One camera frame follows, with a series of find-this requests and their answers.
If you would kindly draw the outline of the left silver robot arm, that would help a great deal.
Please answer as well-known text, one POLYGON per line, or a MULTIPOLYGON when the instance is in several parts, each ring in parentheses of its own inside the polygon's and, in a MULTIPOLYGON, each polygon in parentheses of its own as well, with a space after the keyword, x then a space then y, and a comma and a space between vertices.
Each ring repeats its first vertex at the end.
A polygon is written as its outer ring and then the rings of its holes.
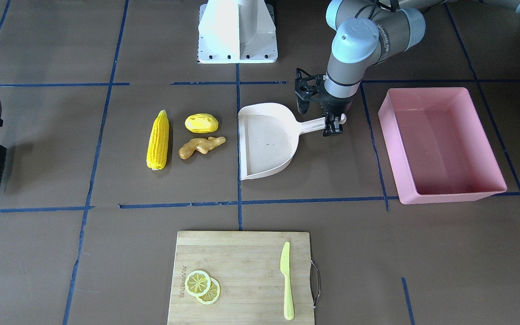
POLYGON ((424 37, 423 11, 441 0, 333 0, 326 22, 335 30, 330 59, 320 85, 323 135, 343 132, 341 115, 352 104, 370 66, 418 44, 424 37))

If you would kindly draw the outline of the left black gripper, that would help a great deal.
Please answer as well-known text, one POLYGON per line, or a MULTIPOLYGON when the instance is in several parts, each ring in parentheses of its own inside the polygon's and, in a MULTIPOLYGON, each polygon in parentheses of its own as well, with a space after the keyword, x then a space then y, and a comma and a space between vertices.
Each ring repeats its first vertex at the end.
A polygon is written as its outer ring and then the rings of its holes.
POLYGON ((330 94, 321 95, 322 115, 325 117, 324 137, 340 135, 344 132, 344 113, 351 105, 352 97, 337 98, 330 94))

